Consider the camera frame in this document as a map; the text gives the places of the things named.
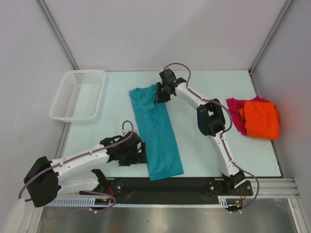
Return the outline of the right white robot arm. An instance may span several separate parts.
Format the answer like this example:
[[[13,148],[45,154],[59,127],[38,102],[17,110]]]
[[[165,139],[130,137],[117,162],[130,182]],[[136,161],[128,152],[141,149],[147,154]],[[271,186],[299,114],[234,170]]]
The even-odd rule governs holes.
[[[208,137],[215,151],[222,159],[225,180],[224,189],[230,195],[237,194],[246,181],[244,172],[237,167],[234,156],[228,145],[225,129],[225,109],[218,99],[208,100],[188,86],[188,82],[177,78],[171,69],[159,73],[161,82],[156,86],[156,103],[171,100],[171,95],[179,97],[196,110],[197,126],[201,134]]]

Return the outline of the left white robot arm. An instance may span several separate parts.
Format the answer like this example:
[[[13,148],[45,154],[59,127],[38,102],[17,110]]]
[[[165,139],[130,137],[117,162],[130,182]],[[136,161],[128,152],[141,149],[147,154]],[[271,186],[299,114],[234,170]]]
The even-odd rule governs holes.
[[[49,160],[38,158],[24,178],[35,207],[43,207],[58,196],[71,193],[104,193],[108,180],[98,168],[116,161],[118,166],[146,164],[146,143],[135,132],[107,137],[76,155]]]

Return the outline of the teal t shirt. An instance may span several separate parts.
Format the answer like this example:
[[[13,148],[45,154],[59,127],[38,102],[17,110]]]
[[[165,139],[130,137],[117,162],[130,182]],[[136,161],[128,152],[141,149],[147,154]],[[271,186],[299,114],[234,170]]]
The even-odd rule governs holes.
[[[166,104],[156,102],[156,85],[129,91],[138,132],[146,143],[151,181],[184,173]]]

